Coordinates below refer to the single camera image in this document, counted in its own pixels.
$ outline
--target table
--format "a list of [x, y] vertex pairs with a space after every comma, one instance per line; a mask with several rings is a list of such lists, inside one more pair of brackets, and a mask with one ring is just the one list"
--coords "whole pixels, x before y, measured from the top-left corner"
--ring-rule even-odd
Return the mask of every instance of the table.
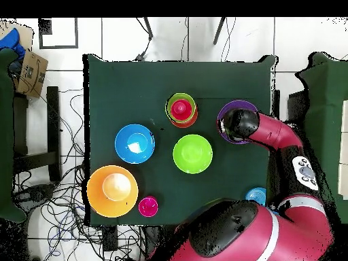
[[[102, 217], [91, 209], [90, 225], [178, 224], [209, 201], [221, 197], [242, 199], [249, 189], [266, 187], [268, 151], [249, 143], [233, 145], [223, 140], [216, 118], [221, 108], [234, 99], [245, 99], [269, 114], [275, 60], [274, 56], [266, 56], [258, 63], [109, 63], [85, 56], [89, 172], [109, 164], [120, 165], [137, 180], [137, 204], [147, 195], [155, 196], [159, 204], [154, 217], [141, 216], [137, 204], [118, 218]], [[164, 112], [166, 100], [176, 92], [190, 94], [198, 105], [198, 120], [189, 128], [174, 127]], [[117, 132], [132, 123], [148, 127], [156, 141], [154, 154], [142, 164], [125, 163], [114, 148]], [[181, 172], [173, 162], [173, 147], [187, 134], [204, 136], [213, 148], [211, 165], [196, 175]]]

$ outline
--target pink cup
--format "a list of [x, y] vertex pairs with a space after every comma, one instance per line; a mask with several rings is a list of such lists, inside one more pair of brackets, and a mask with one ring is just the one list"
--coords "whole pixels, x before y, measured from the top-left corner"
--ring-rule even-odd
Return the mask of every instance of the pink cup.
[[158, 203], [153, 196], [147, 196], [140, 200], [138, 206], [139, 212], [144, 217], [152, 217], [156, 215], [158, 210]]

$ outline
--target orange bowl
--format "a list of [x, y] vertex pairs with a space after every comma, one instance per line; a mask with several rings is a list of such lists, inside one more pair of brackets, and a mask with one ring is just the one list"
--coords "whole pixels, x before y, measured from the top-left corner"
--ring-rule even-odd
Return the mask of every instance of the orange bowl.
[[97, 169], [88, 180], [87, 197], [90, 206], [108, 218], [128, 213], [137, 202], [138, 185], [133, 175], [116, 165]]

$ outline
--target blue object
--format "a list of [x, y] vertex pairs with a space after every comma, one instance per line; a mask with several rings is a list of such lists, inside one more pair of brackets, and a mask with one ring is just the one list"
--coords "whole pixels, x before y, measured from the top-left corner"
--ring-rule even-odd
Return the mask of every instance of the blue object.
[[127, 163], [140, 164], [145, 162], [154, 153], [154, 149], [154, 135], [143, 125], [129, 124], [116, 135], [116, 153]]
[[266, 204], [266, 189], [257, 187], [251, 189], [246, 195], [246, 200], [254, 200], [258, 204], [265, 206]]
[[25, 49], [19, 44], [19, 32], [13, 28], [3, 39], [0, 40], [0, 49], [10, 48], [18, 54], [18, 60], [23, 59]]

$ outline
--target stacked cups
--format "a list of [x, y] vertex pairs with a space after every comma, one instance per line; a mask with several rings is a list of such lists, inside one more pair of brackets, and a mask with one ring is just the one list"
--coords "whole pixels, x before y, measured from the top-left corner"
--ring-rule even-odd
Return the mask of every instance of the stacked cups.
[[193, 98], [186, 93], [175, 93], [166, 102], [166, 114], [173, 125], [187, 128], [195, 123], [198, 107]]

